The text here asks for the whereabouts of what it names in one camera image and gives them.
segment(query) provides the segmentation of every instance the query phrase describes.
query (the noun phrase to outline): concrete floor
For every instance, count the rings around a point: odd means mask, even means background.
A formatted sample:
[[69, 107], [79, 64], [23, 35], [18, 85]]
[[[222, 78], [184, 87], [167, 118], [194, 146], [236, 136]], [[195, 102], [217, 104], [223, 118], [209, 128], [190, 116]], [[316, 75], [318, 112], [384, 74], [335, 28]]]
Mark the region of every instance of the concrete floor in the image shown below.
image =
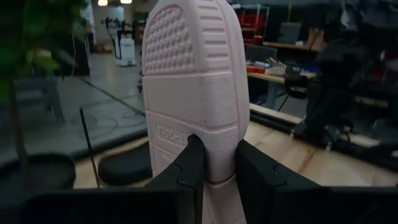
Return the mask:
[[[139, 66], [119, 67], [115, 64], [113, 54], [90, 55], [90, 65], [91, 75], [85, 80], [128, 105], [144, 110], [142, 95], [136, 87]], [[79, 114], [81, 106], [93, 147], [132, 133], [146, 132], [145, 117], [87, 85], [79, 77], [59, 78], [58, 91], [66, 123], [58, 122], [53, 112], [44, 111], [42, 105], [20, 108], [25, 146], [29, 154], [59, 152], [80, 156], [87, 152]], [[9, 116], [3, 113], [0, 119], [2, 164], [16, 158], [16, 153]]]

